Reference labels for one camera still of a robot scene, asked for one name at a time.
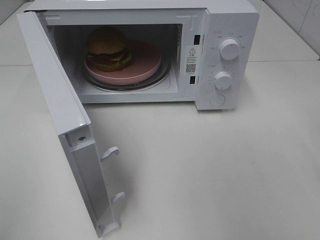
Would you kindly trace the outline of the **round white door button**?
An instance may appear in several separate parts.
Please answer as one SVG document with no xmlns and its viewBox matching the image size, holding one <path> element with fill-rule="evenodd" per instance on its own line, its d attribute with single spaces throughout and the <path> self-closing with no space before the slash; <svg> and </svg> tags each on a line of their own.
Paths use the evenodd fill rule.
<svg viewBox="0 0 320 240">
<path fill-rule="evenodd" d="M 220 108 L 224 105 L 226 98 L 222 94 L 216 94 L 210 99 L 210 105 L 215 108 Z"/>
</svg>

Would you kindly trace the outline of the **pink round plate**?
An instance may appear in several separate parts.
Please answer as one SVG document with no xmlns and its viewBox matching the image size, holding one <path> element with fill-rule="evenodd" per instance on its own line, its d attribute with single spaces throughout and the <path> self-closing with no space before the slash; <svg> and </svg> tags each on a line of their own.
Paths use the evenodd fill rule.
<svg viewBox="0 0 320 240">
<path fill-rule="evenodd" d="M 89 75 L 96 80 L 111 85 L 130 85 L 142 82 L 151 77 L 160 67 L 162 55 L 154 45 L 140 40 L 128 40 L 132 60 L 123 69 L 104 72 L 97 69 L 89 60 L 84 65 Z"/>
</svg>

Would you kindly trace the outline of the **burger with sesame bun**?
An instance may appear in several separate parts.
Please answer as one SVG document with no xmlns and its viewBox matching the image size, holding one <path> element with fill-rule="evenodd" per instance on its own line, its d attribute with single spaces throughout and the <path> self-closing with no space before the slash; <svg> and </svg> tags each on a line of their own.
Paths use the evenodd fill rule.
<svg viewBox="0 0 320 240">
<path fill-rule="evenodd" d="M 124 69 L 132 61 L 125 35 L 114 27 L 101 26 L 93 30 L 88 35 L 86 46 L 86 61 L 103 72 Z"/>
</svg>

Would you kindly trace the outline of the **white microwave door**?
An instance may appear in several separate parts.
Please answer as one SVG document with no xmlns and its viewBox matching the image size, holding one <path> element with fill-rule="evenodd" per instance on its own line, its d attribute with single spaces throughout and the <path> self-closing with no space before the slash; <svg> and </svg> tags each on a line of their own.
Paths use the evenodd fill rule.
<svg viewBox="0 0 320 240">
<path fill-rule="evenodd" d="M 125 193 L 109 197 L 101 170 L 102 161 L 119 149 L 111 147 L 99 155 L 91 120 L 51 42 L 53 31 L 48 30 L 44 15 L 28 11 L 17 18 L 57 136 L 97 236 L 102 237 L 120 226 L 115 207 Z"/>
</svg>

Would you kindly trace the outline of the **glass microwave turntable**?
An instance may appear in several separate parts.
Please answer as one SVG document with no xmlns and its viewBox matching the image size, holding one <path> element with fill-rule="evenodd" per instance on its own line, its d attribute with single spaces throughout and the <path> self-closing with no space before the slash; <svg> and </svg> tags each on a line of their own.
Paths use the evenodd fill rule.
<svg viewBox="0 0 320 240">
<path fill-rule="evenodd" d="M 149 78 L 140 81 L 138 83 L 125 84 L 125 85 L 116 85 L 105 83 L 94 76 L 92 76 L 89 71 L 86 69 L 86 66 L 83 68 L 83 74 L 85 79 L 93 86 L 102 89 L 103 91 L 114 91 L 114 92 L 127 92 L 127 91 L 140 91 L 147 89 L 149 87 L 156 86 L 161 83 L 170 73 L 171 64 L 165 61 L 160 64 L 159 69 Z"/>
</svg>

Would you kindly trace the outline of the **lower white timer knob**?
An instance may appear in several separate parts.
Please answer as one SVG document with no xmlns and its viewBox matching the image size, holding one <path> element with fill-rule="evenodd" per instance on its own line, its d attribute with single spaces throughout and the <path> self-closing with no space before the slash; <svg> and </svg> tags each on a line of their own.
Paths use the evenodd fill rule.
<svg viewBox="0 0 320 240">
<path fill-rule="evenodd" d="M 233 78 L 227 71 L 220 71 L 213 77 L 215 88 L 226 90 L 232 85 Z"/>
</svg>

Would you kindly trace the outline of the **white microwave oven body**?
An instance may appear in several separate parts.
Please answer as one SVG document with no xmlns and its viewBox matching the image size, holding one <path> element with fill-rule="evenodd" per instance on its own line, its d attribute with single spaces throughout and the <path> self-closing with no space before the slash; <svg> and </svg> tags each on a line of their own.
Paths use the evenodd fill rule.
<svg viewBox="0 0 320 240">
<path fill-rule="evenodd" d="M 194 102 L 198 110 L 233 109 L 237 104 L 259 13 L 246 0 L 36 0 L 23 13 L 43 14 L 50 41 L 79 100 L 84 104 Z M 128 40 L 156 46 L 161 63 L 171 64 L 159 84 L 134 91 L 105 91 L 84 76 L 86 40 L 91 31 L 110 26 Z M 224 60 L 219 45 L 240 42 L 238 57 Z M 231 87 L 218 90 L 214 76 L 232 76 Z M 224 95 L 222 107 L 211 106 Z"/>
</svg>

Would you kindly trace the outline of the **upper white power knob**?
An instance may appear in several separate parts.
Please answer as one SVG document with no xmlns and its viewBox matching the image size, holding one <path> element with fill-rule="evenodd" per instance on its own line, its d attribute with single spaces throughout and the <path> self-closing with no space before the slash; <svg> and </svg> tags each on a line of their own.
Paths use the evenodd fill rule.
<svg viewBox="0 0 320 240">
<path fill-rule="evenodd" d="M 220 56 L 227 61 L 233 60 L 238 57 L 240 53 L 240 47 L 241 44 L 236 38 L 225 38 L 219 44 Z"/>
</svg>

